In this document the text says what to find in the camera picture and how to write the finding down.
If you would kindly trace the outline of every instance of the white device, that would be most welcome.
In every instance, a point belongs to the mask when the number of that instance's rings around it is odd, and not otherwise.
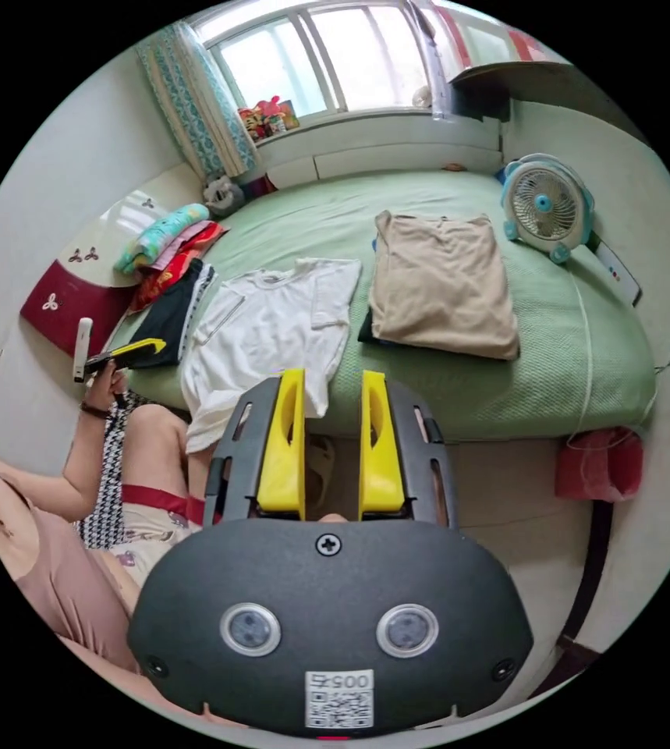
[[[594,251],[595,257],[608,269],[608,273],[630,304],[636,306],[641,298],[641,287],[629,273],[629,269],[620,261],[618,255],[602,240]]]
[[[565,263],[592,231],[594,199],[569,166],[547,154],[531,154],[505,168],[501,205],[504,232]]]
[[[90,348],[90,332],[93,330],[93,321],[90,318],[81,318],[77,325],[77,341],[75,341],[75,358],[72,362],[72,376],[75,382],[85,382],[85,362],[87,351]]]

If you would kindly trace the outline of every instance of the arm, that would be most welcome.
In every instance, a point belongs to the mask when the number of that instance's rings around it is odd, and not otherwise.
[[[108,410],[113,393],[121,392],[123,376],[110,363],[100,373],[85,396],[94,408]],[[0,460],[0,476],[36,507],[54,513],[69,522],[82,520],[93,512],[101,486],[105,423],[80,412],[72,447],[61,476],[41,476],[10,466]]]
[[[114,666],[107,660],[102,658],[100,655],[89,651],[82,645],[68,640],[65,637],[59,637],[59,639],[71,650],[86,666],[92,668],[100,677],[108,681],[113,687],[127,693],[133,698],[138,698],[147,702],[149,705],[155,705],[155,707],[169,710],[170,712],[177,712],[180,715],[188,715],[191,718],[204,719],[211,723],[218,723],[222,726],[236,726],[238,728],[246,728],[240,723],[234,723],[231,720],[225,720],[219,718],[216,715],[212,715],[207,706],[205,705],[204,714],[196,715],[193,712],[189,712],[184,708],[180,708],[178,705],[174,705],[172,702],[167,700],[163,695],[152,685],[150,680],[145,676],[132,673],[131,671],[125,671],[120,669],[118,666]]]

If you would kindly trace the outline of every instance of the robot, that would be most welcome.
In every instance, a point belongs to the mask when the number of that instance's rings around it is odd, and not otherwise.
[[[303,403],[303,371],[286,371],[237,404],[203,530],[161,559],[136,605],[144,673],[198,715],[207,704],[298,737],[383,735],[491,705],[533,636],[505,567],[457,526],[427,404],[363,373],[358,522],[323,524],[307,521]]]

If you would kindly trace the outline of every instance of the electric fan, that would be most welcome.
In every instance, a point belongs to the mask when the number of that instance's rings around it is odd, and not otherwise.
[[[508,164],[501,205],[507,238],[547,252],[556,264],[590,238],[594,199],[576,172],[553,156],[531,154]]]

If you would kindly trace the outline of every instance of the teal patterned curtain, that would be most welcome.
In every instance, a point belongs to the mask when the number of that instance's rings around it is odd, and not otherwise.
[[[220,71],[194,29],[180,21],[136,46],[186,160],[200,179],[237,177],[257,164]]]

